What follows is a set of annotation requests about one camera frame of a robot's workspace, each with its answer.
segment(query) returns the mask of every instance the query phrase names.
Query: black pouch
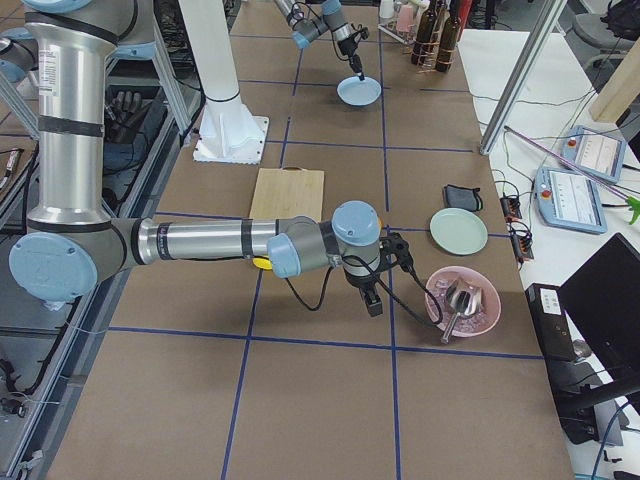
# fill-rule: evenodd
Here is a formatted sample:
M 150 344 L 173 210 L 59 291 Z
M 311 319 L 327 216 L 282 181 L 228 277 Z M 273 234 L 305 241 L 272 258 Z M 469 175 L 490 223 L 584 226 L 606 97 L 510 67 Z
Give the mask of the black pouch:
M 446 207 L 462 208 L 470 212 L 482 210 L 482 198 L 479 188 L 456 187 L 446 185 L 443 188 L 444 204 Z

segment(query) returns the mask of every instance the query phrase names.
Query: brown bottle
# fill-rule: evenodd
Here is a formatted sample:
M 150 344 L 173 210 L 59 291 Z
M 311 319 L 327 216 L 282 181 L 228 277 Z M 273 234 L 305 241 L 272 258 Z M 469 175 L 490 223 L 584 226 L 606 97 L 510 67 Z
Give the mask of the brown bottle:
M 440 37 L 440 47 L 438 49 L 438 57 L 436 59 L 436 70 L 447 73 L 451 68 L 453 61 L 453 52 L 458 43 L 460 35 L 460 18 L 458 17 L 458 2 L 452 0 L 451 9 L 449 10 L 449 18 L 444 22 L 442 27 L 442 36 Z
M 444 3 L 443 0 L 438 0 L 438 3 L 436 4 L 436 24 L 433 27 L 431 38 L 429 39 L 429 43 L 427 44 L 427 53 L 432 53 L 435 50 L 436 45 L 438 44 L 438 37 L 440 35 L 440 30 L 442 29 L 442 24 L 444 23 L 444 17 L 446 13 L 447 4 Z
M 426 45 L 431 40 L 431 35 L 433 35 L 437 17 L 436 0 L 431 0 L 429 7 L 422 13 L 422 17 L 420 17 L 416 41 L 413 44 L 413 51 L 411 52 L 411 63 L 414 65 L 422 65 L 424 63 Z

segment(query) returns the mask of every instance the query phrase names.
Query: light green plate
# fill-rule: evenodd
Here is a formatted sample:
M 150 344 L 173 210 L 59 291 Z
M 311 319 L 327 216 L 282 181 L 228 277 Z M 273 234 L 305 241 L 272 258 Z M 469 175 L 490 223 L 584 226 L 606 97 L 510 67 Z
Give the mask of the light green plate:
M 487 244 L 487 227 L 473 213 L 461 208 L 445 208 L 429 225 L 438 245 L 456 255 L 471 255 Z

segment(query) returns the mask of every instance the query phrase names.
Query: monitor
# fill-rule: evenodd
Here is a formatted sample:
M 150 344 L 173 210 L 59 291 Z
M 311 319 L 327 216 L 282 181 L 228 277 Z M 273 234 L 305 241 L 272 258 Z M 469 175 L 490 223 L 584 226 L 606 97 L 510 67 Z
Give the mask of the monitor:
M 622 234 L 564 282 L 558 296 L 614 383 L 640 373 L 640 253 Z M 640 393 L 627 397 L 640 413 Z

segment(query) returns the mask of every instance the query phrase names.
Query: blue joint cap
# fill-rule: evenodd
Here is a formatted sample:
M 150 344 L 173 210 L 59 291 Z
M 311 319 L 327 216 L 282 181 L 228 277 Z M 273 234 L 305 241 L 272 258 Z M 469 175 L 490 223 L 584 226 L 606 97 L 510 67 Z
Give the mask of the blue joint cap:
M 69 13 L 80 10 L 93 0 L 22 0 L 26 6 L 44 13 Z
M 302 272 L 300 257 L 288 235 L 280 233 L 267 240 L 267 253 L 276 277 L 296 277 Z
M 333 213 L 333 231 L 340 240 L 355 247 L 366 247 L 380 238 L 378 214 L 368 203 L 352 200 Z
M 69 302 L 98 283 L 91 256 L 74 241 L 55 233 L 22 237 L 9 253 L 9 268 L 21 287 L 51 302 Z
M 9 40 L 35 40 L 29 30 L 24 27 L 10 28 L 0 33 L 0 37 L 8 38 Z
M 27 72 L 22 70 L 15 63 L 0 60 L 0 72 L 4 74 L 9 83 L 16 83 L 27 76 Z
M 322 14 L 331 15 L 342 9 L 340 0 L 326 0 L 322 3 Z
M 118 60 L 151 60 L 156 54 L 156 42 L 118 45 L 114 58 Z
M 291 35 L 291 38 L 293 38 L 293 41 L 296 42 L 296 45 L 300 50 L 304 50 L 309 45 L 311 45 L 307 37 L 302 35 L 300 32 L 293 32 L 293 34 Z

